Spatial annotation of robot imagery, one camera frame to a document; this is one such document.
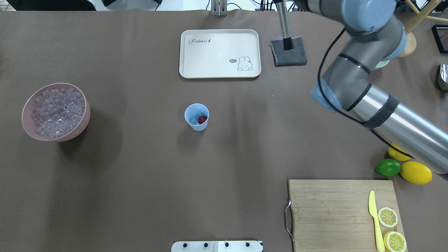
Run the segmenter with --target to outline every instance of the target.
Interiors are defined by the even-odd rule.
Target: blue joint cap
[[[391,54],[389,54],[389,56],[383,58],[383,61],[388,61],[388,60],[391,60],[391,59],[395,58],[396,56],[398,56],[402,51],[404,51],[407,42],[408,42],[408,37],[406,36],[405,28],[403,27],[403,32],[401,34],[400,43],[396,47],[395,51],[393,51],[393,53],[391,53]]]
[[[395,0],[342,0],[341,4],[345,23],[360,32],[386,25],[396,7]]]
[[[328,98],[328,100],[339,110],[342,109],[342,105],[340,104],[339,100],[336,98],[335,93],[333,92],[333,90],[329,87],[329,85],[327,84],[327,82],[321,78],[320,79],[320,84],[322,86],[322,91],[325,94],[325,96]],[[311,90],[311,97],[316,100],[317,102],[319,102],[322,106],[324,106],[325,108],[327,108],[328,110],[330,110],[331,112],[336,112],[336,110],[334,110],[331,105],[325,100],[324,96],[322,95],[322,93],[320,92],[319,89],[319,83],[317,83],[313,90]]]

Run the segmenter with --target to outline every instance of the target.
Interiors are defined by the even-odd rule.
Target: bowl of ice
[[[54,83],[35,92],[22,111],[23,129],[32,138],[63,142],[83,132],[90,120],[84,93],[68,83]]]

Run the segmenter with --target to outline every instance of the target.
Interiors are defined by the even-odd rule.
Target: pink bowl
[[[37,133],[37,126],[34,124],[35,121],[31,116],[33,113],[34,100],[39,95],[41,95],[42,92],[45,91],[46,89],[48,89],[48,90],[61,89],[61,88],[69,89],[71,87],[74,90],[79,91],[82,94],[82,96],[84,97],[84,100],[86,101],[86,108],[84,109],[84,114],[82,115],[80,122],[69,133],[67,133],[63,136],[60,136],[58,138],[53,138],[53,139],[44,138],[43,136],[41,136]],[[70,139],[78,136],[79,134],[81,134],[81,132],[83,132],[86,129],[87,124],[89,124],[89,120],[90,120],[90,106],[89,106],[89,103],[87,102],[86,96],[79,88],[77,88],[76,86],[74,86],[72,84],[68,84],[68,83],[54,83],[54,84],[51,84],[51,85],[48,85],[48,86],[45,86],[45,87],[39,89],[28,99],[28,101],[26,102],[25,106],[23,107],[23,111],[22,111],[23,129],[28,133],[28,135],[30,135],[30,137],[37,139],[37,140],[41,140],[41,141],[47,141],[47,142],[64,142],[64,141],[70,140]]]

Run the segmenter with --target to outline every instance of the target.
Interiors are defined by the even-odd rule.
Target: lemon slice
[[[384,234],[384,246],[390,252],[405,252],[407,248],[405,237],[396,231]]]
[[[379,222],[385,227],[395,227],[398,223],[398,216],[396,212],[388,207],[383,207],[378,210]]]

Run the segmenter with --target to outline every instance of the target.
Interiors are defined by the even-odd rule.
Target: red berry
[[[206,116],[199,116],[199,118],[198,118],[198,122],[199,122],[199,124],[203,124],[203,123],[205,123],[206,120],[207,120],[207,117],[206,117]]]

